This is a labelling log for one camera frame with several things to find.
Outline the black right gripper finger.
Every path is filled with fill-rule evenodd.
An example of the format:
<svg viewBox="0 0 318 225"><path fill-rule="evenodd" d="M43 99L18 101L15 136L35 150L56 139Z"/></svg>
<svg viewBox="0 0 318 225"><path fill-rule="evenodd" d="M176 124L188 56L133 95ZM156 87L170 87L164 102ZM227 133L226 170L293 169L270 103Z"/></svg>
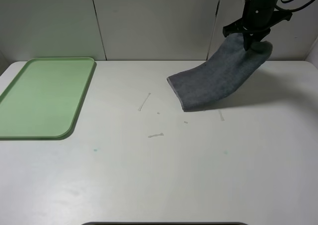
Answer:
<svg viewBox="0 0 318 225"><path fill-rule="evenodd" d="M254 42L253 33L243 33L243 47L247 51Z"/></svg>
<svg viewBox="0 0 318 225"><path fill-rule="evenodd" d="M270 33L270 30L265 30L261 32L254 33L252 38L253 42L260 42L262 39L264 39L268 34Z"/></svg>

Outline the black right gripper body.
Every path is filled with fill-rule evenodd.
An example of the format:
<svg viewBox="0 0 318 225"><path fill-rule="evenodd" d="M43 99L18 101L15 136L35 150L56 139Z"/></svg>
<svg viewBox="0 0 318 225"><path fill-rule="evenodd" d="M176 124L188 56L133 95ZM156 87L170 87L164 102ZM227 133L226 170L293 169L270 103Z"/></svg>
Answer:
<svg viewBox="0 0 318 225"><path fill-rule="evenodd" d="M289 21L291 12L276 10L278 0L244 0L242 18L223 27L223 35L257 33L269 30L283 20Z"/></svg>

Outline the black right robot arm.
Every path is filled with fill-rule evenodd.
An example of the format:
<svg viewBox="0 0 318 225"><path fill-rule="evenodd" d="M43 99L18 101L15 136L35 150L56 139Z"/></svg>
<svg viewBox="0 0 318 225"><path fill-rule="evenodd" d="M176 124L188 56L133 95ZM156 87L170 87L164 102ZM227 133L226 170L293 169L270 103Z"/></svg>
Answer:
<svg viewBox="0 0 318 225"><path fill-rule="evenodd" d="M278 0L244 0L242 17L223 27L223 35L234 33L243 35L243 47L248 50L253 42L261 41L267 36L271 27L283 20L289 21L291 12L275 10Z"/></svg>

